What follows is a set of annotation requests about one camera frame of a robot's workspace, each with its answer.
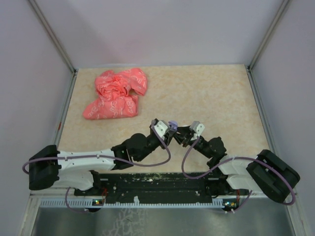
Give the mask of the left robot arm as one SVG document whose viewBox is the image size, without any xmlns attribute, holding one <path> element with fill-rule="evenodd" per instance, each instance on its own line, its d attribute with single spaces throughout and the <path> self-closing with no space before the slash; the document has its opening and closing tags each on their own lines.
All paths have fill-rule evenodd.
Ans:
<svg viewBox="0 0 315 236">
<path fill-rule="evenodd" d="M 99 151 L 59 151 L 56 145 L 48 145 L 31 157 L 22 170 L 29 176 L 32 191 L 70 187 L 97 195 L 102 191 L 99 171 L 141 167 L 141 161 L 157 148 L 169 153 L 168 145 L 177 128 L 175 121 L 155 119 L 148 136 L 136 133 L 120 145 Z"/>
</svg>

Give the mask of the purple round charging case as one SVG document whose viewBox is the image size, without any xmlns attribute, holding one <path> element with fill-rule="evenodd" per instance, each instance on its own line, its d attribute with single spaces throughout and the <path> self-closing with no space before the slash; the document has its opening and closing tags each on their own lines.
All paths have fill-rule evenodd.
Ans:
<svg viewBox="0 0 315 236">
<path fill-rule="evenodd" d="M 174 120 L 171 120 L 168 122 L 169 126 L 170 126 L 170 130 L 172 131 L 177 131 L 178 129 L 178 123 Z"/>
</svg>

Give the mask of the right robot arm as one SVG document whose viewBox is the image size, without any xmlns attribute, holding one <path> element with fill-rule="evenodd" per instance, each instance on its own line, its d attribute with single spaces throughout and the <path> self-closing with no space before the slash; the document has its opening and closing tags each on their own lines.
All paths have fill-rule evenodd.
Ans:
<svg viewBox="0 0 315 236">
<path fill-rule="evenodd" d="M 230 157 L 221 137 L 205 140 L 201 123 L 175 128 L 174 139 L 183 147 L 194 149 L 207 157 L 211 172 L 222 173 L 226 178 L 220 182 L 224 194 L 238 189 L 262 192 L 276 203 L 283 204 L 291 196 L 295 202 L 294 187 L 300 181 L 299 174 L 270 150 L 262 150 L 256 157 Z"/>
</svg>

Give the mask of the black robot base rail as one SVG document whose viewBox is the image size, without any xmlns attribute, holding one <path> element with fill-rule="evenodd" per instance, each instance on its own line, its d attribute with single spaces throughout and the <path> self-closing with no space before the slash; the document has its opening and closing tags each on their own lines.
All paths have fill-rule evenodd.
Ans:
<svg viewBox="0 0 315 236">
<path fill-rule="evenodd" d="M 97 196 L 107 204 L 132 203 L 137 197 L 142 204 L 211 203 L 219 196 L 245 196 L 248 190 L 233 190 L 224 176 L 208 174 L 189 179 L 182 173 L 98 174 L 89 190 L 75 190 L 75 196 Z"/>
</svg>

